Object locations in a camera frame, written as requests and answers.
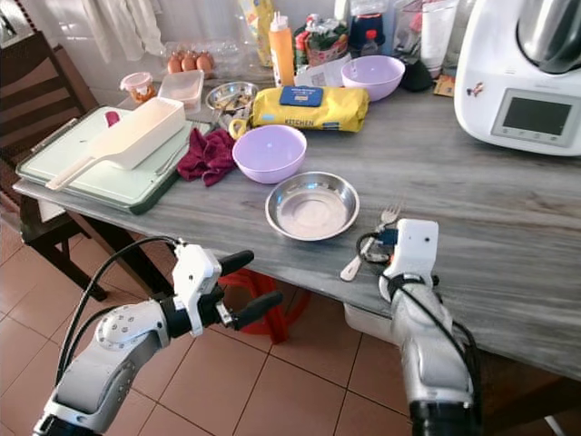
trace small jar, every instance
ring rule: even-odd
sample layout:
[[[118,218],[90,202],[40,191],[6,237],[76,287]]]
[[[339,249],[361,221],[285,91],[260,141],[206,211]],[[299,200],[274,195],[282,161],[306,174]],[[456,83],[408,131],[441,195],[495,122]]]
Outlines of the small jar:
[[[150,98],[155,97],[153,77],[147,72],[125,76],[119,87],[126,90],[137,104],[145,103]]]

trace yellow squeeze bottle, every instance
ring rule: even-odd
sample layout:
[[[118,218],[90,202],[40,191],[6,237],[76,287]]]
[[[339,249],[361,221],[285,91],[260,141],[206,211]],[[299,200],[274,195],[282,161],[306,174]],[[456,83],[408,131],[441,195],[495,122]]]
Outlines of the yellow squeeze bottle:
[[[294,85],[294,56],[292,54],[292,34],[289,17],[275,12],[269,32],[271,43],[272,70],[277,86]]]

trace wooden chair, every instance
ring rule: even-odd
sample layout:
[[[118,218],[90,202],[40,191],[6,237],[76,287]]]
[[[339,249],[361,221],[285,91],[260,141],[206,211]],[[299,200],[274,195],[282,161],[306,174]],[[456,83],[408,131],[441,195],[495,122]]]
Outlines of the wooden chair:
[[[43,222],[39,203],[14,191],[16,166],[61,125],[86,111],[42,32],[4,48],[0,64],[0,188],[19,208],[24,242],[81,288],[90,281],[70,258],[69,239],[83,229],[65,212]],[[101,301],[99,287],[94,297]]]

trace appliance control panel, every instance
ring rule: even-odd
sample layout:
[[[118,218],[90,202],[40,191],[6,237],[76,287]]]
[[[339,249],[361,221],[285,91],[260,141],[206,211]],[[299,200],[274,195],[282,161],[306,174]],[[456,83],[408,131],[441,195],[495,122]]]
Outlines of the appliance control panel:
[[[522,141],[570,147],[581,115],[581,98],[509,88],[491,133]]]

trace yellow package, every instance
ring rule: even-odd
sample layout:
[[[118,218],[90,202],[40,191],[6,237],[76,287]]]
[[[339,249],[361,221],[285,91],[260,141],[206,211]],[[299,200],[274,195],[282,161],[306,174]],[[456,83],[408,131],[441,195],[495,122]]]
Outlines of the yellow package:
[[[259,91],[252,107],[252,125],[286,124],[299,129],[358,132],[369,106],[362,88],[323,86],[319,107],[279,104],[282,88]]]
[[[262,66],[272,66],[269,31],[274,17],[271,0],[238,0],[256,44]]]

